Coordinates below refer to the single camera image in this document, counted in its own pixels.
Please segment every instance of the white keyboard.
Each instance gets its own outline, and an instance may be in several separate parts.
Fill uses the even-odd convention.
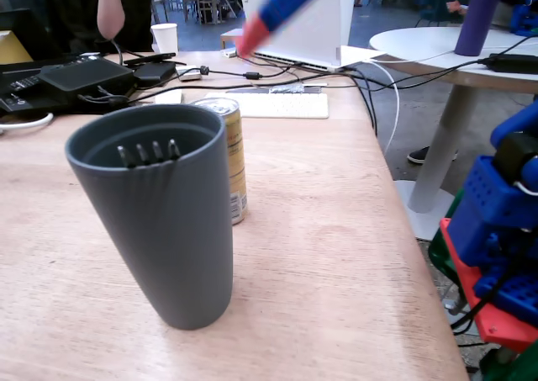
[[[244,118],[329,118],[326,93],[208,93],[206,98],[234,99]]]

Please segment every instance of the black charger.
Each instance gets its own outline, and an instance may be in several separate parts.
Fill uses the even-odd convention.
[[[538,74],[538,57],[530,55],[497,55],[478,61],[495,72]]]
[[[176,73],[176,63],[163,61],[161,63],[147,63],[134,72],[139,87],[158,86]]]

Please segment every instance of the person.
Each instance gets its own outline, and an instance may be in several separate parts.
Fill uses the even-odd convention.
[[[510,20],[512,19],[513,7],[514,5],[520,4],[521,2],[522,0],[501,0],[499,5],[497,6],[497,9],[495,10],[495,15],[493,17],[493,25],[502,28],[508,28],[510,26]],[[462,7],[462,5],[457,0],[453,2],[448,2],[446,6],[452,13],[459,13],[463,16],[465,16],[465,14],[467,13],[467,9],[465,7]],[[538,3],[535,3],[535,7],[536,11],[538,11]],[[418,165],[424,164],[429,149],[429,147],[425,147],[423,149],[410,152],[407,155],[408,161]]]
[[[50,30],[65,52],[152,51],[152,0],[46,0]]]

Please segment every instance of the gray cylindrical container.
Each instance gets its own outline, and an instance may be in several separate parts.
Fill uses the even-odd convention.
[[[210,325],[231,298],[225,133],[222,118],[207,109],[151,105],[96,119],[66,144],[67,159],[129,270],[161,318],[179,329]],[[170,140],[179,160],[168,155]],[[137,167],[124,167],[119,146]]]

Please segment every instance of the purple water bottle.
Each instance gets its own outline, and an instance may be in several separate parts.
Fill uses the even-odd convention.
[[[460,56],[478,56],[482,51],[489,26],[499,0],[471,0],[454,50]]]

